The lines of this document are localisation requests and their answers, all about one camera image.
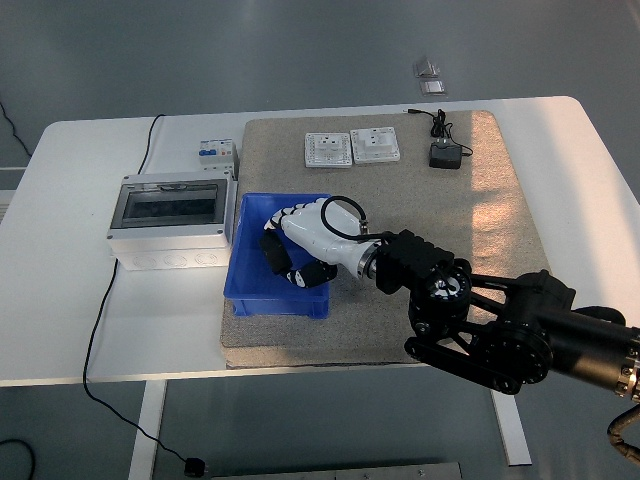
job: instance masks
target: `electrical distribution box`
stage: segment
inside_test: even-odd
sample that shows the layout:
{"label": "electrical distribution box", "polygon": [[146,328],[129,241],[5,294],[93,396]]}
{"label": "electrical distribution box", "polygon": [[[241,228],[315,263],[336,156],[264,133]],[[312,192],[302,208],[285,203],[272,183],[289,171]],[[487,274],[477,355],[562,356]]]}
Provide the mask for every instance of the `electrical distribution box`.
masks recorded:
{"label": "electrical distribution box", "polygon": [[236,192],[228,169],[129,175],[107,241],[127,270],[228,265]]}

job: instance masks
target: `wall socket panel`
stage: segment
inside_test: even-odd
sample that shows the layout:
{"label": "wall socket panel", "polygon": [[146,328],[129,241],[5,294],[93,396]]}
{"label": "wall socket panel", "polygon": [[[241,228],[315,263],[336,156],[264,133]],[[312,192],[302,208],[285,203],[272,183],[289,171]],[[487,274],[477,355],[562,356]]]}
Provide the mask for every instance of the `wall socket panel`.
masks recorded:
{"label": "wall socket panel", "polygon": [[349,168],[353,164],[348,133],[307,133],[304,139],[307,167]]}
{"label": "wall socket panel", "polygon": [[400,160],[398,139],[393,127],[351,130],[351,145],[356,164]]}

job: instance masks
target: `white robotic hand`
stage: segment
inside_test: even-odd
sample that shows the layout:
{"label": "white robotic hand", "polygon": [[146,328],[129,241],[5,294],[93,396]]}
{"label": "white robotic hand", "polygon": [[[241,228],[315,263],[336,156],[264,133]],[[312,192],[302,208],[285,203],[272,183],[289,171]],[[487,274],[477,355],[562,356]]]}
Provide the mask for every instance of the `white robotic hand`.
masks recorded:
{"label": "white robotic hand", "polygon": [[[289,239],[313,257],[330,265],[344,265],[354,277],[362,278],[369,253],[375,251],[380,242],[347,240],[330,232],[320,216],[326,200],[319,198],[314,203],[292,209],[289,213],[285,209],[279,224]],[[334,229],[349,236],[363,233],[360,221],[335,203],[327,205],[326,220]]]}

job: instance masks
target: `robotic arm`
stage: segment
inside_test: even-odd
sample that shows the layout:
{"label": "robotic arm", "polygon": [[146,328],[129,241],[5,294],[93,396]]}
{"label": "robotic arm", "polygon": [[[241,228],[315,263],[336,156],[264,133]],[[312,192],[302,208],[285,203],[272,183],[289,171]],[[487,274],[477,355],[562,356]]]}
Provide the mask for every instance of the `robotic arm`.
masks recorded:
{"label": "robotic arm", "polygon": [[[360,219],[336,201],[351,204]],[[290,271],[290,261],[283,260],[274,236],[280,228],[317,264]],[[468,261],[408,230],[370,234],[364,211],[347,197],[283,209],[265,230],[263,240],[269,236],[271,240],[263,241],[262,247],[272,270],[292,283],[303,287],[324,283],[335,277],[335,266],[341,264],[354,277],[375,281],[385,294],[407,288],[415,336],[404,348],[420,362],[509,395],[554,370],[640,402],[640,329],[626,327],[622,314],[611,308],[572,310],[575,290],[546,270],[516,279],[474,274]],[[487,298],[473,288],[501,291],[505,301]],[[467,321],[470,305],[495,319],[486,324]],[[640,465],[640,450],[620,435],[638,419],[640,405],[612,422],[609,439]]]}

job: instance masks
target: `white table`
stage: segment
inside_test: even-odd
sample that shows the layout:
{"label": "white table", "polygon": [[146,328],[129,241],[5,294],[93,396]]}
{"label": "white table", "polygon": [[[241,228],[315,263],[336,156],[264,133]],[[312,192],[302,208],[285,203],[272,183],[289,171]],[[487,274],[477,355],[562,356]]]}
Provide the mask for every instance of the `white table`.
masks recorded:
{"label": "white table", "polygon": [[[207,138],[232,138],[241,155],[244,125],[256,118],[398,113],[410,106],[492,112],[553,274],[578,291],[574,306],[613,306],[640,326],[640,207],[571,98],[166,117],[154,130],[145,171],[200,169],[197,149]],[[43,134],[0,225],[0,386],[81,382],[113,268],[106,231],[122,177],[142,161],[150,124],[150,118],[60,122]],[[224,268],[121,269],[98,330],[91,379],[301,371],[225,369],[219,346],[225,275]],[[163,394],[164,387],[148,397],[141,418],[161,411]],[[151,417],[159,425],[157,413]]]}

